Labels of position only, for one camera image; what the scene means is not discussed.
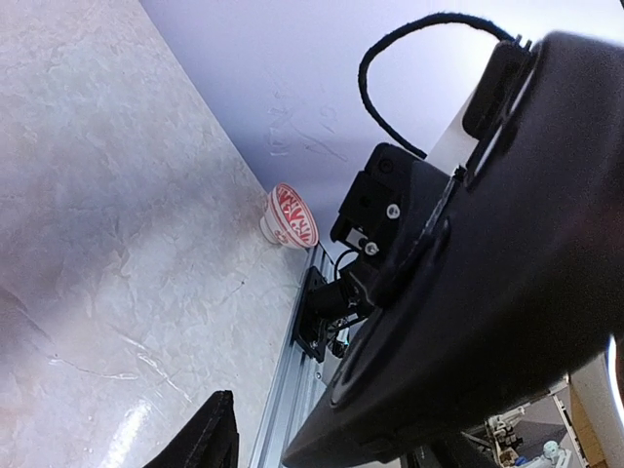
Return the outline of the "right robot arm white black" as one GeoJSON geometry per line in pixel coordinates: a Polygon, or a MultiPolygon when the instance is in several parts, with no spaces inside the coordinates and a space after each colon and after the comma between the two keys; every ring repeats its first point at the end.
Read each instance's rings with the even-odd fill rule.
{"type": "Polygon", "coordinates": [[[499,43],[444,172],[379,144],[331,238],[358,251],[308,291],[365,321],[282,455],[287,467],[488,467],[466,431],[623,334],[623,49],[553,32],[499,43]]]}

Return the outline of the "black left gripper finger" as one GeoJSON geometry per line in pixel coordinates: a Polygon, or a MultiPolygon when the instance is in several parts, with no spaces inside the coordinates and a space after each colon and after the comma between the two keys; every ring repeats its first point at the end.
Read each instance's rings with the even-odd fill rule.
{"type": "Polygon", "coordinates": [[[230,390],[214,392],[144,468],[236,468],[239,432],[230,390]]]}

